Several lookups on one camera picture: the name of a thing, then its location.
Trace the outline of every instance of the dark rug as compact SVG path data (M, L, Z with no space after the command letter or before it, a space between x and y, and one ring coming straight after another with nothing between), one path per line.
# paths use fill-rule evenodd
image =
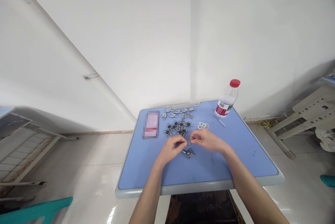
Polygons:
M229 190L171 195L165 224L245 224Z

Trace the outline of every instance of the yellow cable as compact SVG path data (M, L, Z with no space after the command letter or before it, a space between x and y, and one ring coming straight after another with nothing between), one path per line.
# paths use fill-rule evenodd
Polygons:
M256 126L256 129L257 129L257 131L259 132L259 133L262 133L262 134L267 134L267 132L260 132L259 130L258 130L258 127L261 127L261 128L265 128L265 127L271 127L271 124L270 124L270 122L269 121L262 121L262 120L258 120L257 122L256 122L256 124L255 124L255 126Z

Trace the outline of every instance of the white floor tile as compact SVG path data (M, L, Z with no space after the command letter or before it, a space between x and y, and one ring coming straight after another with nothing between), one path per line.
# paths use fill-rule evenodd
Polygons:
M47 185L15 187L11 191L11 196L35 195L36 198L25 206L72 196L84 168L84 166L39 166L38 170L28 173L22 181L46 181Z
M106 135L106 137L99 142L88 165L123 163L132 135L132 133Z
M285 176L285 184L265 187L290 223L334 223L335 190L322 183L321 174L335 175L333 153L286 155L272 159Z
M76 187L73 202L63 219L57 223L128 223L137 199L119 200L114 195L122 164L89 165L84 169ZM170 197L159 200L156 219L166 218Z
M81 166L87 165L103 134L83 135L80 140L58 141L45 155L42 162L46 166Z
M292 136L283 140L284 144L294 153L325 152L315 135Z
M335 190L319 179L321 174L335 175L335 154L318 152L313 143L313 149L306 147L309 139L298 139L298 144L292 146L297 158L290 160L269 135L259 133L254 126L250 128L264 148L274 154L271 157L286 178L284 185L266 190L290 223L335 223ZM87 135L79 141L59 142L24 179L46 180L48 185L16 187L11 195L35 194L33 204L73 196L72 205L57 215L57 224L128 223L138 199L119 200L114 190L130 137L131 134ZM316 152L297 153L301 150ZM252 224L237 192L231 192L246 224ZM160 197L155 223L165 222L169 203L170 196Z
M284 153L264 128L256 127L255 125L248 125L248 127L269 155Z

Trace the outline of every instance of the white wall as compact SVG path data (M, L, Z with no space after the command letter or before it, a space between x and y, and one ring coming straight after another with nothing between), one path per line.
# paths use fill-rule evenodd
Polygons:
M37 1L135 116L190 100L190 0Z
M191 0L191 97L239 79L242 116L292 105L334 68L335 0Z
M275 115L334 67L335 0L37 1L134 115L232 78L242 116Z
M0 105L56 132L132 129L133 124L62 57L17 0L0 0Z

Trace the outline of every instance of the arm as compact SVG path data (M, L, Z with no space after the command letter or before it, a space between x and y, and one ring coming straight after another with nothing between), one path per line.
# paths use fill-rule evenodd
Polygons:
M223 155L233 175L236 191L255 224L289 224L268 193L226 142L209 130L201 129L191 134L191 143Z
M186 139L181 135L168 138L158 155L135 206L129 224L154 223L156 217L157 204L161 194L161 182L163 169L167 163L173 160L187 146Z

